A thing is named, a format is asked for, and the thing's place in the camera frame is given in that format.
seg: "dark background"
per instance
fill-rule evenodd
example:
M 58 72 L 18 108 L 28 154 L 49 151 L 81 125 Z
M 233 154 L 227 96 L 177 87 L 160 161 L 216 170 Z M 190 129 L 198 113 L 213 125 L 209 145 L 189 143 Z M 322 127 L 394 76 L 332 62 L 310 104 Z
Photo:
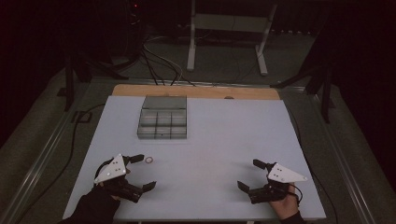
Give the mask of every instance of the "dark background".
M 222 1 L 203 1 L 198 7 L 210 11 Z M 141 18 L 164 35 L 178 37 L 178 25 L 188 24 L 189 1 L 145 1 L 138 13 Z M 90 39 L 82 48 L 99 50 L 95 55 L 109 57 L 120 53 L 116 35 L 103 33 L 106 21 L 98 21 L 91 6 L 79 1 L 2 1 L 0 5 L 0 146 L 26 115 L 50 78 L 64 67 L 64 53 L 59 44 L 63 25 L 85 21 L 89 28 L 81 39 Z M 224 12 L 235 12 L 235 3 L 225 5 Z M 244 11 L 237 5 L 241 14 Z M 279 4 L 273 28 L 277 34 L 285 31 L 317 35 L 317 40 L 305 59 L 302 71 L 329 60 L 333 62 L 333 84 L 337 85 L 359 123 L 379 164 L 396 189 L 396 175 L 392 173 L 396 148 L 396 76 L 395 3 L 392 1 L 289 1 Z M 101 11 L 110 18 L 117 10 Z M 123 23 L 118 30 L 125 31 Z

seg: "floor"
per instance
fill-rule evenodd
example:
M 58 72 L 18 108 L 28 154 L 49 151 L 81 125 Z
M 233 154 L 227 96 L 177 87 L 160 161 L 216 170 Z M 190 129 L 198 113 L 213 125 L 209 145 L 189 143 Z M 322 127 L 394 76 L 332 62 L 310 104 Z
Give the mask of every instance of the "floor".
M 193 72 L 185 69 L 188 38 L 153 36 L 146 47 L 152 53 L 169 60 L 170 64 L 177 64 L 175 68 L 182 73 L 182 78 L 177 77 L 175 85 L 192 83 L 206 86 L 268 87 L 296 75 L 314 41 L 315 38 L 309 35 L 270 35 L 264 52 L 269 70 L 266 77 L 259 74 L 253 49 L 256 42 L 251 38 L 230 41 L 218 37 L 211 39 L 209 34 L 209 38 L 200 39 Z M 155 56 L 149 57 L 160 61 Z M 166 85 L 175 78 L 176 72 L 173 69 L 160 63 L 150 63 Z M 125 81 L 114 80 L 97 71 L 95 74 L 91 83 L 81 83 L 76 87 L 76 101 L 69 113 L 64 112 L 65 99 L 57 96 L 59 89 L 64 87 L 64 70 L 54 76 L 31 111 L 1 148 L 2 218 L 14 212 L 16 216 L 12 223 L 56 223 L 61 220 L 103 108 L 95 108 L 91 121 L 78 125 L 72 121 L 75 112 L 105 103 L 107 96 L 119 83 L 155 84 L 144 58 L 120 71 L 121 75 L 129 78 Z M 315 223 L 394 223 L 395 193 L 382 174 L 339 90 L 332 86 L 333 107 L 329 112 L 331 123 L 327 124 L 318 112 L 320 95 L 304 93 L 306 81 L 303 79 L 279 90 L 279 95 L 290 110 L 290 119 L 316 177 L 318 194 L 327 215 L 327 218 Z M 33 169 L 33 164 L 42 151 L 48 152 L 43 156 L 46 158 L 41 163 L 43 169 Z M 61 173 L 69 158 L 70 163 L 59 179 L 46 190 Z M 32 176 L 27 185 L 34 188 L 19 189 L 23 186 L 22 181 L 26 175 Z M 12 202 L 14 206 L 7 210 Z M 16 217 L 21 215 L 23 219 L 16 221 Z

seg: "ring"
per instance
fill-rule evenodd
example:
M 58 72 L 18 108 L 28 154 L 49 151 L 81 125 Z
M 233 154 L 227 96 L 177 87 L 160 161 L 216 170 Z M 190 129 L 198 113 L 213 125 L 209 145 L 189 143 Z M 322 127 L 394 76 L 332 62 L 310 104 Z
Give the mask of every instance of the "ring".
M 152 159 L 152 157 L 147 157 L 146 159 L 145 159 L 145 162 L 146 163 L 152 163 L 154 161 L 154 159 Z

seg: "table surface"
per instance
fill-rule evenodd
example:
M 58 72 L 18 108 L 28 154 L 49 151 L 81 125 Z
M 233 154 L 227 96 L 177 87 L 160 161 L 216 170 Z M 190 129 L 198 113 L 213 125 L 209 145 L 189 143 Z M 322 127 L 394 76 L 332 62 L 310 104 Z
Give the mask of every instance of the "table surface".
M 266 171 L 255 167 L 253 159 L 279 162 L 307 176 L 308 181 L 296 183 L 304 194 L 302 216 L 325 218 L 283 101 L 188 98 L 187 139 L 140 140 L 136 130 L 145 98 L 117 96 L 120 89 L 138 87 L 119 86 L 115 95 L 108 98 L 64 217 L 71 216 L 79 197 L 90 191 L 98 166 L 122 153 L 152 157 L 153 163 L 129 164 L 132 172 L 127 179 L 136 186 L 157 181 L 157 186 L 143 194 L 139 203 L 123 200 L 116 220 L 274 219 L 276 215 L 268 203 L 251 204 L 246 193 L 237 187 L 237 180 L 252 188 L 266 184 Z M 229 95 L 235 90 L 223 91 Z

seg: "wooden edge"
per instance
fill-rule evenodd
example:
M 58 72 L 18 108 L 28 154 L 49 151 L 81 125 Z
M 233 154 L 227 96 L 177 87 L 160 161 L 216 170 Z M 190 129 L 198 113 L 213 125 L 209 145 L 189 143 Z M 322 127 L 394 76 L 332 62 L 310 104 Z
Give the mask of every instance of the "wooden edge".
M 187 87 L 120 84 L 114 88 L 112 95 L 186 95 L 189 98 L 280 100 L 279 94 L 275 89 L 239 87 Z

